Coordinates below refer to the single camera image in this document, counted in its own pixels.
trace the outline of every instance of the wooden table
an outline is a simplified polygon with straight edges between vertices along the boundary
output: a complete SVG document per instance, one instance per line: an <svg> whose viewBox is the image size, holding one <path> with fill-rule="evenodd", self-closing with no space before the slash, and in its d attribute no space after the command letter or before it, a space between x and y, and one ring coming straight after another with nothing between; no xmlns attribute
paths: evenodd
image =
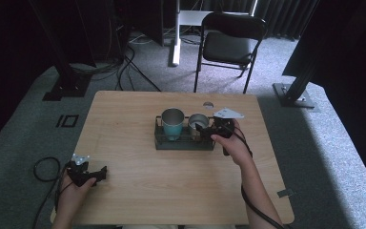
<svg viewBox="0 0 366 229"><path fill-rule="evenodd" d="M203 107L212 102L213 109ZM75 224L247 224L239 167L213 151L155 150L155 117L170 107L186 116L228 107L254 152L262 180L283 222L294 220L257 99L250 94L98 92L75 153L91 156L89 171L108 166L90 190Z"/></svg>

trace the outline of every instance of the black chair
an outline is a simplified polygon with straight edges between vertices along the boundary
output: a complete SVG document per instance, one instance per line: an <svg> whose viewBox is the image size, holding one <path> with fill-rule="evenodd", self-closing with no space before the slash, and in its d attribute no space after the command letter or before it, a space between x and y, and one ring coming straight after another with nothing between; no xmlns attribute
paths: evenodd
<svg viewBox="0 0 366 229"><path fill-rule="evenodd" d="M245 94L254 68L257 49L266 32L267 26L264 20L250 15L211 12L204 17L201 23L201 41L195 71L194 92L197 91L201 65L239 69L242 71L239 77L250 65L243 90Z"/></svg>

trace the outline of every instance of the chair backrest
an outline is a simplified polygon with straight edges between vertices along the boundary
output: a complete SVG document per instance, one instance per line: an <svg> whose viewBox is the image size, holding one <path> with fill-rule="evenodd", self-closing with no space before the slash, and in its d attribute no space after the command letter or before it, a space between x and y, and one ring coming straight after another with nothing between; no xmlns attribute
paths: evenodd
<svg viewBox="0 0 366 229"><path fill-rule="evenodd" d="M221 31L229 36L262 40L267 33L266 22L250 15L211 12L202 21L204 30Z"/></svg>

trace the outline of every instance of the silver cup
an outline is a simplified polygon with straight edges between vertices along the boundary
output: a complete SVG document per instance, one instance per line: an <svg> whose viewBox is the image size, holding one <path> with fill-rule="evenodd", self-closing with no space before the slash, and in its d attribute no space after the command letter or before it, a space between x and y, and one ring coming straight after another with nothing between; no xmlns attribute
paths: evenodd
<svg viewBox="0 0 366 229"><path fill-rule="evenodd" d="M201 140L200 133L195 129L195 124L200 125L202 128L207 128L209 126L210 119L203 114L192 114L189 117L189 130L192 139L195 141Z"/></svg>

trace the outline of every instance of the gray carpet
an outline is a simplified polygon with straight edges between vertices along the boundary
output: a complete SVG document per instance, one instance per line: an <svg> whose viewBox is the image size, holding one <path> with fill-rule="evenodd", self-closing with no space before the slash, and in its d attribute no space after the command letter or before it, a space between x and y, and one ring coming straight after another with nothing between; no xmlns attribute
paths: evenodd
<svg viewBox="0 0 366 229"><path fill-rule="evenodd" d="M195 36L186 38L198 40ZM198 47L182 43L180 65L171 67L172 46L169 40L166 44L160 47L136 40L131 43L133 63L163 92L192 92ZM291 225L299 229L366 228L366 169L324 90L311 83L307 87L318 108L312 111L281 107L275 96L273 83L294 80L281 73L295 46L296 42L285 39L263 41L248 89L248 94L255 94L260 103L284 182L295 192L290 197L295 213ZM237 79L235 75L237 71L204 67L197 91L241 94L245 77ZM55 68L40 75L0 133L0 228L32 227L51 187L51 183L34 177L34 163L46 156L57 157L62 165L67 162L94 94L114 90L117 84L116 73L101 73L92 78L85 97L43 102L56 78ZM133 68L124 71L121 86L126 91L155 91ZM57 127L61 115L79 118L74 127ZM47 161L38 171L41 176L54 177L55 165ZM37 228L51 227L52 206L50 197Z"/></svg>

